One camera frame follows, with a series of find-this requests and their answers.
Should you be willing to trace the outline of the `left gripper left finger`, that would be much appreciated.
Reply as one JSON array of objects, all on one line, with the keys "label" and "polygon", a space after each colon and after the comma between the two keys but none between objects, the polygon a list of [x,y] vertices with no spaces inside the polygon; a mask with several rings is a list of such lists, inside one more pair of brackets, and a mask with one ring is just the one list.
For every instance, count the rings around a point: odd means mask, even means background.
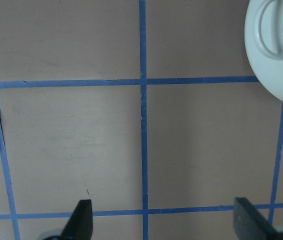
[{"label": "left gripper left finger", "polygon": [[82,199],[76,205],[61,233],[48,231],[38,240],[91,240],[93,236],[93,209],[90,199]]}]

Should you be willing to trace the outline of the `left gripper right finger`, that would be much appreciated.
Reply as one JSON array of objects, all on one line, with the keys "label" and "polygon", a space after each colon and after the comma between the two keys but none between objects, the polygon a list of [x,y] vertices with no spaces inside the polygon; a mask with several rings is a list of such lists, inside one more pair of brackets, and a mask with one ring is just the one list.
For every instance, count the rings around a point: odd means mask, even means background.
[{"label": "left gripper right finger", "polygon": [[234,199],[233,230],[239,240],[283,240],[283,227],[273,227],[245,197]]}]

